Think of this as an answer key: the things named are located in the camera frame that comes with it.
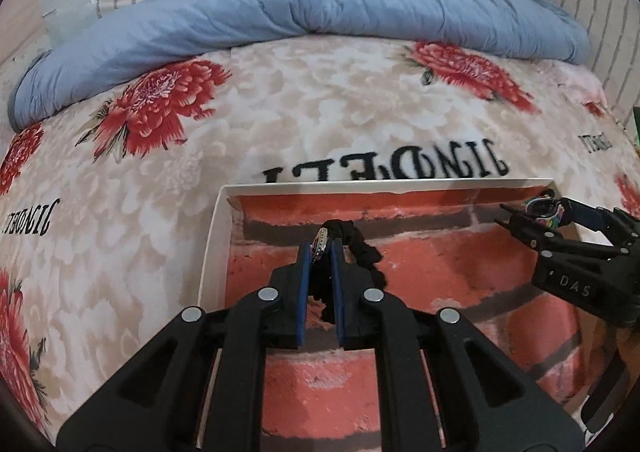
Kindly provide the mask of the person's right hand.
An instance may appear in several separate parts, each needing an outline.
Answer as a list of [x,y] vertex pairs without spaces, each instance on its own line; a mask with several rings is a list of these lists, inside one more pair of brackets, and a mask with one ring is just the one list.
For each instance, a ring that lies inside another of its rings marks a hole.
[[596,323],[593,330],[589,354],[588,377],[591,383],[597,383],[618,350],[620,330],[602,320]]

